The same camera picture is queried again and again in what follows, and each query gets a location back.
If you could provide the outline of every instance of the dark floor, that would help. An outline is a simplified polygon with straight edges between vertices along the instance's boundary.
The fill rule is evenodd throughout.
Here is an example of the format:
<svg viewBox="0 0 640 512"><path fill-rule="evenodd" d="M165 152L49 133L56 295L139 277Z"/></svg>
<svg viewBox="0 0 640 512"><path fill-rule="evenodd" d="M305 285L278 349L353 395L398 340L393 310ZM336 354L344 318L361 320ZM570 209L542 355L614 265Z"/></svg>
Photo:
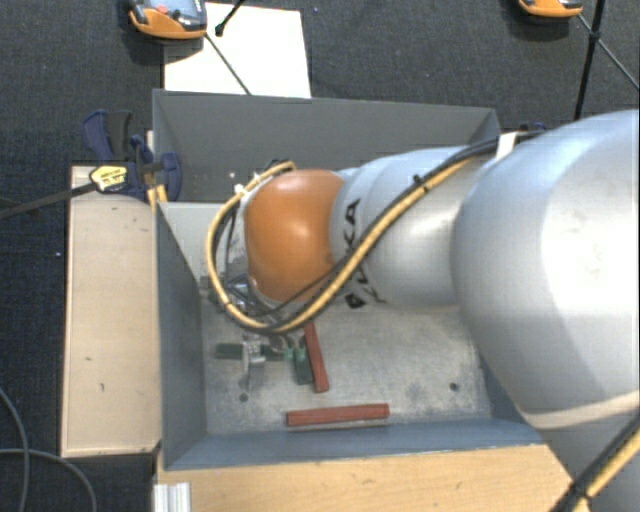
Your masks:
<svg viewBox="0 0 640 512"><path fill-rule="evenodd" d="M162 49L127 27L120 0L5 0L0 18L0 196L29 201L67 187L72 161L89 159L79 134L98 108L134 112L150 128ZM472 105L504 128L555 127L573 118L588 36L578 20L531 24L515 0L270 0L248 5L303 13L315 97ZM591 20L594 0L586 1ZM609 48L638 80L640 2L607 2ZM638 93L597 51L584 115L638 108ZM65 206L0 221L0 386L31 446L57 452L65 296ZM19 446L0 406L0 448ZM30 511L89 510L63 468L34 460ZM79 461L99 510L150 507L147 456ZM0 457L0 511L18 509L21 462Z"/></svg>

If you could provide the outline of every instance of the gray bin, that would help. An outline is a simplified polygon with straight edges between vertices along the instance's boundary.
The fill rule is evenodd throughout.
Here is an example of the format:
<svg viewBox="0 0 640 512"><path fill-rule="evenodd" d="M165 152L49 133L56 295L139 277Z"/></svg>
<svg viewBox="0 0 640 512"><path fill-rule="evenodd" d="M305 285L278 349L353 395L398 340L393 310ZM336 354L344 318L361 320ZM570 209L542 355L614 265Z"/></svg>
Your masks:
<svg viewBox="0 0 640 512"><path fill-rule="evenodd" d="M316 394L295 383L290 362L267 362L264 385L241 400L241 363L213 355L241 330L202 286L215 203L271 159L342 169L498 133L495 113L482 108L154 92L156 153L178 151L185 172L180 202L160 205L156 217L166 469L540 443L457 311L350 310L336 301L316 320L331 390ZM384 425L292 431L284 423L288 410L371 402L390 404Z"/></svg>

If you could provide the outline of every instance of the black cable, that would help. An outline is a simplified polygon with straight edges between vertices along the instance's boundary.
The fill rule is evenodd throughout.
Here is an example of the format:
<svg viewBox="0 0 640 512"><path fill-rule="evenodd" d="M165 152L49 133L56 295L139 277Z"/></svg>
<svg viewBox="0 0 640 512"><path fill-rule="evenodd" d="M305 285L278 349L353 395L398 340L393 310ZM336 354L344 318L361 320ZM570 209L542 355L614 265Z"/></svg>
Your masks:
<svg viewBox="0 0 640 512"><path fill-rule="evenodd" d="M227 223L235 217L236 212L238 211L238 209L240 208L240 205L237 204L235 205L233 208L231 208L227 213L224 214L224 217L222 217L222 219L220 220L220 225L218 226L218 231L216 231L214 233L213 236L213 247L216 248L216 252L213 252L212 254L217 254L217 250L218 250L218 246L220 245L220 241L222 240L222 236L224 235L224 230L227 227Z"/></svg>
<svg viewBox="0 0 640 512"><path fill-rule="evenodd" d="M578 15L578 19L580 20L580 22L582 23L582 25L587 29L587 31L589 31L589 33L591 33L591 25L589 25L589 23L587 22L587 20L584 18L584 16L582 14ZM600 46L600 48L602 48L604 50L604 52L607 54L607 56L612 60L612 62L617 66L617 68L622 71L622 74L624 76L626 76L629 81L633 84L633 86L636 88L636 90L640 91L640 85L638 85L638 82L636 82L636 80L631 76L631 73L629 73L629 71L627 71L627 69L622 65L622 63L616 58L616 56L613 54L613 52L611 50L609 50L609 48L607 47L606 44L604 44L604 41L602 39L598 39L597 41L598 46Z"/></svg>
<svg viewBox="0 0 640 512"><path fill-rule="evenodd" d="M22 496L20 497L20 506L18 510L20 512L24 512L26 504L27 504L27 496L29 496L29 479L31 473L31 461L29 459L29 442L27 440L27 432L24 428L24 423L22 423L22 419L20 419L20 414L18 414L17 409L9 400L9 397L4 392L4 390L0 387L0 398L4 402L4 405L7 406L11 416L13 416L13 420L15 421L16 427L18 427L18 432L20 432L20 440L22 441L22 454L24 458L23 463L23 477L22 477Z"/></svg>
<svg viewBox="0 0 640 512"><path fill-rule="evenodd" d="M244 294L243 292L238 290L238 288L236 287L236 285L240 284L241 281L244 281L243 284L247 287L247 291L249 291L249 295ZM274 321L281 320L281 318L276 313L276 309L270 310L267 304L260 301L258 297L255 296L255 294L251 293L251 288L247 283L246 274L240 274L239 276L236 276L233 279L231 279L227 283L227 286L225 286L225 289L231 295L235 295L236 298L240 299L245 304L247 304L252 310L254 310L256 312L255 317L267 316L268 318L271 318L271 320L274 320ZM287 334L278 335L278 337L283 338L287 342L287 345L289 345L290 347L293 347L296 345L296 342Z"/></svg>
<svg viewBox="0 0 640 512"><path fill-rule="evenodd" d="M558 500L550 512L573 512L580 499L586 496L587 489L602 470L607 461L620 449L626 440L640 428L640 414L637 414L620 433L598 454L587 468L575 479L569 490Z"/></svg>
<svg viewBox="0 0 640 512"><path fill-rule="evenodd" d="M211 44L211 46L213 47L213 49L216 51L216 53L218 54L218 56L222 59L222 62L224 62L224 65L227 66L227 69L231 72L231 74L233 75L233 77L236 79L236 81L240 84L240 87L242 87L242 89L244 90L245 94L247 96L253 96L251 94L251 92L249 91L249 89L247 89L247 86L244 85L244 82L240 79L240 77L238 76L238 74L236 73L235 69L233 69L233 66L231 66L231 64L229 63L229 61L225 58L225 56L222 54L222 52L220 51L220 48L218 48L218 45L216 45L216 43L213 42L213 39L211 39L211 37L209 36L209 34L205 33L204 34L204 38L209 41L209 43Z"/></svg>
<svg viewBox="0 0 640 512"><path fill-rule="evenodd" d="M21 455L23 452L24 450L22 448L8 448L8 449L0 450L0 455ZM91 482L89 482L89 479L85 476L85 474L82 471L80 471L80 469L76 465L52 453L41 452L38 450L29 450L29 455L53 461L57 464L64 466L69 471L71 471L76 477L78 477L78 480L82 482L82 484L84 485L84 488L87 490L87 493L89 494L89 498L91 499L91 510L93 512L97 512L98 500L96 498L96 493L93 489L93 486L91 485Z"/></svg>
<svg viewBox="0 0 640 512"><path fill-rule="evenodd" d="M229 253L231 252L231 241L233 239L233 230L236 227L236 217L238 216L238 208L233 208L231 210L233 213L231 215L231 226L229 226L229 232L227 233L227 246L224 251L224 271L226 274L226 279L229 279Z"/></svg>
<svg viewBox="0 0 640 512"><path fill-rule="evenodd" d="M86 185L81 185L80 187L63 190L62 192L56 192L55 194L36 199L35 201L22 203L18 206L13 206L11 208L7 208L6 210L2 210L0 211L0 220L8 219L9 217L14 217L15 215L20 215L21 213L28 213L34 210L38 210L43 206L49 206L55 203L59 203L60 201L68 201L69 199L88 194L89 192L93 192L95 190L95 184L87 183Z"/></svg>
<svg viewBox="0 0 640 512"><path fill-rule="evenodd" d="M266 313L261 313L261 314L256 315L256 318L260 318L260 317L269 315L271 313L279 313L280 311L285 309L287 306L291 305L292 302L295 302L301 295L304 295L309 290L311 290L311 289L315 288L316 286L318 286L320 283L322 283L324 281L328 281L331 276L338 274L338 272L340 272L340 270L342 270L344 268L344 265L347 263L348 259L349 259L349 255L343 256L340 261L335 263L333 265L333 267L331 267L327 272L322 274L320 277L318 277L317 279L311 281L308 285L306 285L304 288L301 288L300 290L298 290L296 293L294 293L287 300L285 300L281 304L278 304L278 306L269 309ZM302 309L304 309L306 307L306 305L307 304L304 304L302 306L302 308L300 308L300 311Z"/></svg>
<svg viewBox="0 0 640 512"><path fill-rule="evenodd" d="M82 471L80 471L80 469L78 469L77 466L73 465L71 462L63 459L62 457L58 457L57 455L53 455L52 453L41 452L41 451L33 450L29 448L27 434L24 428L24 423L20 418L20 414L18 413L17 409L15 408L11 400L9 400L9 397L6 395L6 393L1 387L0 387L0 398L2 398L2 401L7 406L7 409L9 409L11 416L13 416L16 426L18 427L18 431L20 432L20 438L22 440L22 448L0 449L0 455L22 455L24 458L24 464L23 464L24 480L23 480L23 486L22 486L22 497L20 499L20 507L18 510L20 512L23 512L25 510L27 497L29 495L29 480L30 480L30 471L31 471L30 457L35 456L35 457L40 457L40 458L51 460L58 464L61 464L67 469L69 469L76 477L78 477L78 479L82 482L85 489L87 490L89 497L91 499L91 510L93 512L97 512L98 502L96 499L96 494L91 485L91 482L89 482L89 480L84 475L84 473L82 473Z"/></svg>
<svg viewBox="0 0 640 512"><path fill-rule="evenodd" d="M216 25L216 36L217 37L222 37L222 35L224 34L224 28L226 27L227 23L229 23L229 20L231 18L233 18L233 15L236 13L236 11L238 9L240 9L240 6L245 2L245 0L237 0L235 5L233 6L233 9L231 9L231 12L229 12L229 14L227 14L227 16L225 17L224 20L222 20L222 23Z"/></svg>

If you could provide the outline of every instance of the light wooden surface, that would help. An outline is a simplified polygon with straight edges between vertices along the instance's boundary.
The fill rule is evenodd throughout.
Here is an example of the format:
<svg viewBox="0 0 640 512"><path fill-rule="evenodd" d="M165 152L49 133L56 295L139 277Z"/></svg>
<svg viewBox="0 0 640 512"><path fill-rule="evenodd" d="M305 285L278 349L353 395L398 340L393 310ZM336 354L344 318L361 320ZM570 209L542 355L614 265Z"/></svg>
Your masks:
<svg viewBox="0 0 640 512"><path fill-rule="evenodd" d="M74 167L74 187L92 167ZM150 452L160 439L153 220L97 192L71 201L60 451Z"/></svg>
<svg viewBox="0 0 640 512"><path fill-rule="evenodd" d="M546 446L164 472L193 512L545 512L570 479Z"/></svg>

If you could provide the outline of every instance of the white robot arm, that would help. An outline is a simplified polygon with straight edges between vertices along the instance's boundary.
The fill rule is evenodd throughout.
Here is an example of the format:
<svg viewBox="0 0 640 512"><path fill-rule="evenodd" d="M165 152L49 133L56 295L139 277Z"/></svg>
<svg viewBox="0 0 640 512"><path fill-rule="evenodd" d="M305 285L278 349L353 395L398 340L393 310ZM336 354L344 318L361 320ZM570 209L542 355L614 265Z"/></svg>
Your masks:
<svg viewBox="0 0 640 512"><path fill-rule="evenodd" d="M258 332L299 327L336 294L460 307L522 416L577 478L639 414L638 111L546 132L499 160L493 149L263 175L244 219L251 286L272 305L310 303L279 324L242 320L211 258L209 270ZM635 456L592 510L634 509L639 482Z"/></svg>

